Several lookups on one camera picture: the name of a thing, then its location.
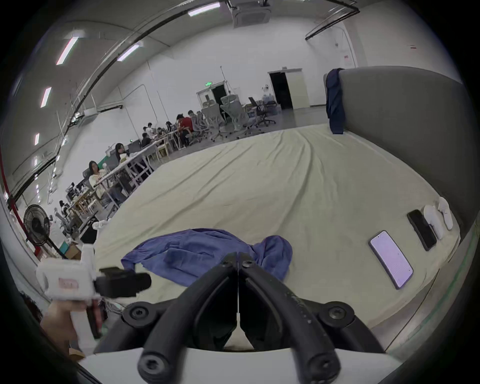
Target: gray upholstered panel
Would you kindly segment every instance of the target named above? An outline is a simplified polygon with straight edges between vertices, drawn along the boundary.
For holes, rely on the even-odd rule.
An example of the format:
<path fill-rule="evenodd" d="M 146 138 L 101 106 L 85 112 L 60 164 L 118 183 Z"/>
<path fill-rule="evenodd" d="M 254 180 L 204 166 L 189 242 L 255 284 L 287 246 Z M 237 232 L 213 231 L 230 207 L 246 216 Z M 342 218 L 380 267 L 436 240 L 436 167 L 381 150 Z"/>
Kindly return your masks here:
<path fill-rule="evenodd" d="M 348 130 L 405 161 L 449 202 L 462 236 L 480 209 L 479 129 L 465 87 L 410 67 L 340 72 Z"/>

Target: black fan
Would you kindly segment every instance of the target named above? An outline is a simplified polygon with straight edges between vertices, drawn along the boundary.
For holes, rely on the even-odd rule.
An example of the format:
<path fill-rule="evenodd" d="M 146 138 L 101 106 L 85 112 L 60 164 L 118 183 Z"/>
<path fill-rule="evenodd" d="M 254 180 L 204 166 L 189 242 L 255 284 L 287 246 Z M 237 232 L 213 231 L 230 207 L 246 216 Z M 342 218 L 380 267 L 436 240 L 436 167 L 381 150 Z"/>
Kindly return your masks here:
<path fill-rule="evenodd" d="M 47 213 L 39 205 L 30 205 L 25 211 L 24 225 L 28 231 L 33 245 L 40 247 L 47 243 L 50 247 L 55 249 L 59 255 L 66 259 L 65 255 L 60 252 L 60 249 L 50 239 L 50 221 L 48 220 Z"/>

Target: ceiling air conditioner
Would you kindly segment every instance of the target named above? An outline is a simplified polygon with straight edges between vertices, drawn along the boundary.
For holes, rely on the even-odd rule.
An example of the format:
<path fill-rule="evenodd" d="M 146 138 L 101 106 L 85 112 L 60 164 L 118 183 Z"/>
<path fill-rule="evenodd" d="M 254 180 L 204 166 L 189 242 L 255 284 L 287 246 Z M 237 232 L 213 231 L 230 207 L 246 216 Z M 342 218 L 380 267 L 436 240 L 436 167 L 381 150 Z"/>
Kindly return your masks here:
<path fill-rule="evenodd" d="M 266 1 L 230 0 L 228 7 L 232 13 L 234 28 L 267 23 L 272 14 L 272 9 Z"/>
<path fill-rule="evenodd" d="M 78 119 L 79 122 L 76 125 L 78 125 L 78 127 L 82 127 L 84 125 L 90 124 L 93 120 L 96 119 L 97 116 L 98 111 L 95 107 L 93 107 L 85 109 L 83 115 L 80 115 L 78 118 L 74 117 L 74 119 Z"/>

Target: blue cloth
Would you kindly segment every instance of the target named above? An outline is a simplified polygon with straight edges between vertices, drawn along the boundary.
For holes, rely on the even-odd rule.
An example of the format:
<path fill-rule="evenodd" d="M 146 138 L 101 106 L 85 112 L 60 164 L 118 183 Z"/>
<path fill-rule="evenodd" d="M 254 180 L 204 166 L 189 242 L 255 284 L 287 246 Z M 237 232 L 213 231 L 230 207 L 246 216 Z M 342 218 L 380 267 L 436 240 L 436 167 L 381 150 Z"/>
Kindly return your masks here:
<path fill-rule="evenodd" d="M 330 119 L 330 130 L 332 133 L 343 133 L 345 127 L 345 111 L 342 102 L 342 84 L 340 83 L 339 72 L 343 68 L 332 69 L 325 81 L 327 87 L 327 116 Z"/>
<path fill-rule="evenodd" d="M 121 263 L 125 269 L 142 263 L 150 272 L 188 287 L 231 252 L 249 254 L 279 280 L 284 279 L 292 260 L 292 247 L 280 236 L 268 236 L 261 243 L 248 245 L 227 231 L 197 228 L 144 241 Z"/>

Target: phone screen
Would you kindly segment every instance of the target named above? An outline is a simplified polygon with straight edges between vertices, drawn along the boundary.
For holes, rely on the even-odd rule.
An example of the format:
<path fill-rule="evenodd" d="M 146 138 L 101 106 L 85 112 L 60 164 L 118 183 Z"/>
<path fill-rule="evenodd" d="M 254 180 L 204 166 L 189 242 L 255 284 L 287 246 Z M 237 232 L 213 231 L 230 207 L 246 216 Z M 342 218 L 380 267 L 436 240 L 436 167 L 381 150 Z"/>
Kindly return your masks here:
<path fill-rule="evenodd" d="M 429 250 L 437 243 L 437 238 L 422 213 L 415 209 L 407 214 L 410 223 L 413 225 L 415 232 L 420 237 L 425 250 Z"/>
<path fill-rule="evenodd" d="M 370 240 L 370 246 L 382 262 L 397 289 L 402 288 L 413 275 L 413 268 L 400 248 L 386 231 Z"/>

